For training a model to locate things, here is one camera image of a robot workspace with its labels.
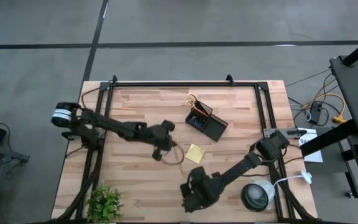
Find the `black metal frame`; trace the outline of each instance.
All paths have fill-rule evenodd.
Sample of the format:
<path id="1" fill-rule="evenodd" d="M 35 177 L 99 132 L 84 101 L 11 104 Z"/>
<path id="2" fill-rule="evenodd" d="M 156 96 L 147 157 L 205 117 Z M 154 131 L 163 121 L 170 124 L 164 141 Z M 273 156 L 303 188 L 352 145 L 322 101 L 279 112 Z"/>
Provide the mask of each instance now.
<path id="1" fill-rule="evenodd" d="M 96 109 L 95 113 L 100 114 L 101 111 L 101 103 L 103 100 L 103 95 L 106 90 L 108 90 L 108 98 L 106 102 L 106 109 L 104 111 L 104 116 L 108 117 L 110 112 L 110 107 L 112 103 L 112 92 L 114 87 L 134 87 L 134 86 L 248 86 L 252 87 L 255 90 L 255 97 L 257 100 L 257 107 L 259 111 L 259 119 L 260 119 L 260 128 L 261 133 L 263 136 L 263 129 L 267 128 L 267 122 L 265 120 L 264 115 L 264 109 L 262 104 L 262 97 L 260 94 L 260 91 L 262 90 L 265 95 L 266 104 L 267 104 L 267 111 L 268 116 L 270 119 L 270 123 L 272 128 L 276 128 L 276 122 L 275 117 L 273 113 L 273 105 L 270 98 L 269 93 L 269 86 L 267 82 L 235 82 L 233 78 L 228 75 L 226 78 L 226 81 L 221 82 L 117 82 L 117 80 L 113 80 L 113 82 L 101 82 L 100 83 L 100 89 L 98 94 L 98 100 L 96 103 Z M 89 188 L 92 185 L 92 190 L 94 190 L 99 182 L 99 174 L 101 171 L 101 161 L 103 158 L 103 151 L 104 151 L 104 142 L 106 140 L 106 135 L 102 135 L 100 139 L 100 145 L 97 149 L 89 149 L 88 153 L 86 155 L 85 160 L 85 167 L 84 167 L 84 173 L 83 178 L 81 181 L 81 189 L 78 195 L 75 197 L 71 205 L 67 208 L 66 212 L 60 216 L 59 218 L 55 220 L 51 220 L 51 223 L 80 223 L 83 222 L 85 219 L 82 217 L 83 213 L 83 206 L 84 206 L 84 200 L 85 200 L 85 194 L 89 190 Z M 92 173 L 90 173 L 91 170 L 91 161 L 93 158 L 94 151 L 98 152 L 96 163 L 94 166 L 94 169 Z M 279 173 L 281 177 L 286 177 L 287 173 L 285 171 L 285 166 L 282 166 L 283 164 L 283 158 L 281 157 L 278 160 L 278 164 L 280 166 Z M 269 166 L 269 170 L 275 169 L 275 166 L 272 164 Z M 290 201 L 286 198 L 287 208 L 288 208 L 288 216 L 289 218 L 295 218 L 295 213 L 293 206 L 291 205 Z M 275 195 L 275 208 L 277 213 L 277 219 L 281 220 L 283 219 L 283 210 L 280 202 L 280 195 L 279 192 L 276 191 Z M 74 211 L 76 210 L 76 215 L 74 220 L 70 220 L 70 217 L 73 215 Z"/>

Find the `green plant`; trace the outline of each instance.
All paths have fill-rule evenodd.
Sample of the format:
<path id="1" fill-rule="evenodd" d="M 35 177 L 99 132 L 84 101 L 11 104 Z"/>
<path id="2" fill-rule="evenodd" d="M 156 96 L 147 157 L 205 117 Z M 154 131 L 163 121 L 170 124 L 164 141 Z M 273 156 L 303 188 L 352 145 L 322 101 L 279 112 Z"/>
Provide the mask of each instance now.
<path id="1" fill-rule="evenodd" d="M 104 187 L 99 185 L 96 190 L 92 191 L 91 198 L 86 201 L 89 205 L 87 222 L 110 223 L 110 218 L 122 218 L 120 208 L 123 206 L 119 203 L 120 193 L 117 189 L 111 190 L 111 186 Z"/>

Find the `wooden table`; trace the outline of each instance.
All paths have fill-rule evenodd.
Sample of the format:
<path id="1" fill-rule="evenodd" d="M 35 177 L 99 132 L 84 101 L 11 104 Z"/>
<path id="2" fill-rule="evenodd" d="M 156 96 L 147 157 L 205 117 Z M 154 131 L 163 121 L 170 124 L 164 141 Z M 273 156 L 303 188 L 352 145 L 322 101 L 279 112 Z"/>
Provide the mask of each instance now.
<path id="1" fill-rule="evenodd" d="M 99 87 L 100 82 L 85 82 L 82 93 Z M 292 128 L 294 123 L 283 81 L 268 81 L 273 110 L 278 128 Z M 218 142 L 212 141 L 185 123 L 189 109 L 184 101 L 187 94 L 194 94 L 200 101 L 214 109 L 213 113 L 229 123 Z M 219 201 L 212 207 L 185 213 L 181 207 L 180 184 L 186 182 L 190 170 L 203 166 L 207 174 L 223 173 L 239 162 L 251 144 L 262 137 L 255 91 L 250 87 L 125 87 L 114 88 L 110 118 L 119 121 L 144 121 L 149 125 L 160 124 L 164 119 L 176 124 L 173 138 L 187 151 L 190 144 L 205 149 L 200 162 L 186 160 L 181 166 L 166 166 L 151 158 L 153 147 L 139 142 L 126 142 L 112 132 L 107 133 L 104 147 L 100 183 L 112 185 L 122 192 L 123 222 L 256 222 L 276 221 L 274 203 L 270 209 L 255 213 L 246 209 L 240 192 L 251 178 L 240 177 L 228 185 Z M 88 108 L 96 106 L 97 91 L 85 96 Z M 269 120 L 264 101 L 266 120 Z M 68 151 L 79 148 L 80 141 L 72 141 Z M 289 147 L 284 161 L 301 157 L 298 148 Z M 78 193 L 83 175 L 86 149 L 65 160 L 52 217 L 58 217 Z M 167 155 L 175 161 L 174 153 Z M 305 170 L 303 160 L 285 165 L 287 175 L 298 175 Z M 267 168 L 259 166 L 247 174 L 266 174 Z M 313 216 L 317 216 L 310 186 L 301 179 L 289 180 L 290 188 L 300 203 Z M 286 213 L 283 193 L 280 194 Z"/>

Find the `scissors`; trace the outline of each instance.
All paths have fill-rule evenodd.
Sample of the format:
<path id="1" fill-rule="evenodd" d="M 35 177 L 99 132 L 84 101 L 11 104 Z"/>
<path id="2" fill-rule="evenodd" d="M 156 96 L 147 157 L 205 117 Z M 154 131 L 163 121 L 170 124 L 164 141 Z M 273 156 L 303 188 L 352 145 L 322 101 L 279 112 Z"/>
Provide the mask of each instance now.
<path id="1" fill-rule="evenodd" d="M 196 111 L 200 112 L 202 115 L 208 117 L 208 115 L 206 113 L 202 112 L 200 109 L 198 109 L 196 107 L 197 98 L 196 98 L 195 95 L 189 93 L 189 95 L 187 95 L 187 98 L 188 98 L 188 100 L 185 101 L 185 105 L 186 105 L 187 108 L 194 108 Z"/>

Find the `white paper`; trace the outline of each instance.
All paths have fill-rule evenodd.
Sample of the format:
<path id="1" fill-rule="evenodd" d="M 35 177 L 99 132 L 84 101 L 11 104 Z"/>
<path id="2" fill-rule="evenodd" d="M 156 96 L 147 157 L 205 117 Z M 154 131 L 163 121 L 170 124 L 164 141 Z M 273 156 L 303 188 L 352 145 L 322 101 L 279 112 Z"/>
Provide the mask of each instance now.
<path id="1" fill-rule="evenodd" d="M 305 130 L 307 131 L 306 134 L 302 135 L 301 138 L 299 138 L 299 145 L 303 145 L 304 143 L 314 139 L 317 137 L 317 132 L 315 129 L 308 129 L 308 128 L 298 128 L 299 130 Z M 305 162 L 323 162 L 323 157 L 321 156 L 321 151 L 317 151 L 313 154 L 310 154 L 305 157 Z"/>

